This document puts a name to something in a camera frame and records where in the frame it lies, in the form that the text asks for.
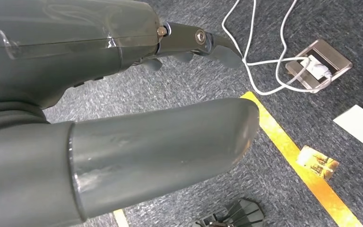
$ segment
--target transparent plastic film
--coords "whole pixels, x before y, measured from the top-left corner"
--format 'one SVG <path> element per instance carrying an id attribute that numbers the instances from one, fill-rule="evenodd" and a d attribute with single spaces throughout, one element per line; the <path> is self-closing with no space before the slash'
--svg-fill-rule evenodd
<path id="1" fill-rule="evenodd" d="M 10 58 L 157 45 L 162 26 L 132 0 L 0 0 L 0 49 Z"/>

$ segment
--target bolt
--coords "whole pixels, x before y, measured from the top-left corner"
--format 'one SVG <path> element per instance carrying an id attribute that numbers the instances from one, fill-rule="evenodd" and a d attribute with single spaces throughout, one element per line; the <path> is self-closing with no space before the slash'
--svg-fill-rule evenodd
<path id="1" fill-rule="evenodd" d="M 165 27 L 159 27 L 156 31 L 159 36 L 164 36 L 168 32 Z"/>
<path id="2" fill-rule="evenodd" d="M 207 39 L 207 36 L 205 35 L 205 32 L 202 29 L 198 29 L 195 33 L 195 40 L 198 44 L 202 45 L 205 43 L 205 40 Z"/>

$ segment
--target white cable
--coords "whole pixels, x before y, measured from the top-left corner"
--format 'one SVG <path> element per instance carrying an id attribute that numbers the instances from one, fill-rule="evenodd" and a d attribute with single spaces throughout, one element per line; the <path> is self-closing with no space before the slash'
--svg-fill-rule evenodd
<path id="1" fill-rule="evenodd" d="M 226 20 L 228 19 L 228 17 L 230 16 L 230 14 L 234 11 L 234 9 L 236 8 L 237 4 L 239 4 L 239 2 L 240 2 L 240 0 L 236 0 L 236 2 L 234 3 L 233 7 L 226 14 L 225 18 L 222 21 L 222 28 L 226 32 L 226 34 L 231 38 L 233 44 L 235 45 L 235 47 L 237 48 L 237 50 L 239 51 L 239 53 L 242 54 L 242 52 L 241 52 L 241 50 L 239 48 L 239 45 L 237 44 L 235 38 L 232 36 L 232 34 L 229 32 L 229 30 L 227 30 L 227 28 L 225 27 Z M 290 90 L 298 91 L 298 92 L 317 92 L 317 91 L 320 91 L 320 90 L 326 88 L 332 82 L 331 73 L 329 72 L 329 73 L 325 73 L 324 74 L 324 76 L 327 78 L 327 81 L 325 83 L 319 85 L 317 88 L 314 88 L 314 89 L 299 89 L 299 88 L 295 88 L 295 87 L 290 86 L 291 83 L 293 83 L 296 79 L 298 79 L 306 71 L 306 69 L 309 66 L 310 61 L 311 61 L 307 57 L 283 58 L 285 56 L 285 54 L 286 54 L 286 51 L 287 51 L 287 45 L 286 45 L 286 42 L 285 42 L 285 38 L 284 38 L 283 31 L 284 31 L 284 27 L 285 27 L 285 23 L 287 21 L 287 18 L 289 17 L 291 11 L 293 10 L 296 2 L 297 2 L 297 0 L 294 0 L 293 1 L 290 9 L 288 10 L 288 12 L 285 15 L 285 18 L 283 19 L 282 25 L 280 27 L 280 39 L 282 41 L 282 44 L 283 44 L 284 49 L 283 49 L 283 52 L 280 55 L 279 59 L 278 60 L 268 60 L 268 61 L 259 61 L 259 62 L 249 63 L 249 62 L 247 62 L 247 55 L 248 55 L 248 51 L 250 49 L 250 45 L 251 45 L 251 41 L 252 41 L 252 34 L 253 34 L 253 31 L 254 31 L 255 10 L 256 10 L 256 7 L 257 7 L 257 0 L 254 0 L 254 4 L 253 4 L 253 8 L 252 8 L 250 35 L 249 35 L 249 39 L 248 39 L 248 42 L 247 42 L 247 47 L 246 47 L 246 50 L 244 52 L 244 57 L 243 57 L 242 61 L 243 61 L 244 66 L 245 66 L 245 68 L 247 70 L 247 73 L 248 73 L 248 76 L 249 76 L 250 83 L 251 83 L 252 87 L 260 95 L 263 95 L 263 96 L 271 95 L 271 94 L 273 94 L 273 93 L 275 93 L 275 92 L 277 92 L 277 91 L 279 91 L 279 90 L 281 90 L 281 89 L 283 89 L 285 87 L 288 88 L 288 89 L 290 89 Z M 308 60 L 308 61 L 307 61 L 307 64 L 305 65 L 305 67 L 297 75 L 295 75 L 287 83 L 284 83 L 279 78 L 279 68 L 280 68 L 280 65 L 281 65 L 282 61 L 294 61 L 294 60 Z M 276 66 L 276 69 L 275 69 L 275 77 L 276 77 L 276 80 L 278 81 L 278 83 L 281 86 L 278 87 L 278 88 L 275 88 L 275 89 L 273 89 L 271 91 L 268 91 L 268 92 L 262 92 L 262 91 L 260 91 L 257 88 L 257 86 L 255 86 L 255 83 L 254 83 L 254 80 L 252 78 L 252 74 L 251 74 L 251 71 L 250 71 L 249 66 L 261 65 L 261 64 L 269 64 L 269 63 L 277 63 L 277 66 Z"/>

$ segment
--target gray carpet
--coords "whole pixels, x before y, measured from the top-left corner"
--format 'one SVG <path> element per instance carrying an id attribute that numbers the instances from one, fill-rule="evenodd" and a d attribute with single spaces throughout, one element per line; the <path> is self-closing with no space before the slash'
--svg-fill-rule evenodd
<path id="1" fill-rule="evenodd" d="M 279 27 L 290 2 L 259 0 L 250 61 L 278 57 L 282 51 Z M 220 24 L 234 0 L 148 3 L 165 21 L 201 26 L 224 35 Z M 227 23 L 241 44 L 247 40 L 251 7 L 251 0 L 242 0 Z M 363 224 L 363 144 L 332 122 L 351 106 L 363 104 L 363 1 L 299 0 L 286 24 L 285 37 L 287 56 L 323 38 L 353 62 L 353 69 L 318 94 L 282 90 L 259 99 L 298 147 L 309 145 L 340 162 L 329 184 Z M 190 64 L 172 58 L 163 63 L 159 72 L 134 67 L 69 89 L 45 113 L 51 122 L 81 121 L 239 97 L 252 90 L 243 66 L 226 69 L 198 56 Z M 253 68 L 260 89 L 277 85 L 273 68 Z M 336 226 L 263 131 L 230 172 L 126 208 L 125 213 L 131 227 L 183 227 L 240 197 L 260 203 L 268 227 Z M 114 223 L 110 216 L 104 216 L 85 226 L 108 227 Z"/>

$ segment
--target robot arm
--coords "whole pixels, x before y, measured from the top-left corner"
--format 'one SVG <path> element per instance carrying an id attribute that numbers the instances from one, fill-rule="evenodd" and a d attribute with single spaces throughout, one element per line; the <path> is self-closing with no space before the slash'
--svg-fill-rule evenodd
<path id="1" fill-rule="evenodd" d="M 235 165 L 258 128 L 248 100 L 57 124 L 42 112 L 69 87 L 193 54 L 241 62 L 226 39 L 161 24 L 145 3 L 0 0 L 0 227 L 81 223 Z"/>

